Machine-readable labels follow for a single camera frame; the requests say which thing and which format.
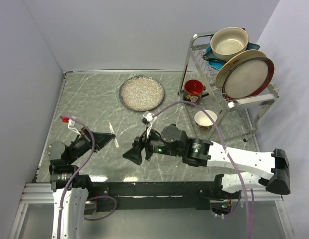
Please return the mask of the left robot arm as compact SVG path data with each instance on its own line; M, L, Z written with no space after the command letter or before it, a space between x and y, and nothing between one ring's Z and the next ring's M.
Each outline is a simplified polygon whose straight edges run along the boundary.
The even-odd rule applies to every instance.
M53 239L79 239L84 221L86 201L94 194L89 175L80 175L73 163L90 151L95 153L115 139L113 133L93 132L86 129L66 145L54 141L49 145L49 173L54 199Z

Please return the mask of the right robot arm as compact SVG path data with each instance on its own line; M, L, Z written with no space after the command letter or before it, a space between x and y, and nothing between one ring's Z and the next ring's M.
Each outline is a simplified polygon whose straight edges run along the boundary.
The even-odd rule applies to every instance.
M274 149L272 152L254 152L188 137L175 124L165 127L161 133L147 129L137 136L132 148L122 156L141 165L142 151L150 160L154 153L180 158L184 164L193 167L231 168L236 174L220 174L215 177L213 193L224 198L229 193L249 189L265 189L267 192L288 195L291 192L289 161L286 152Z

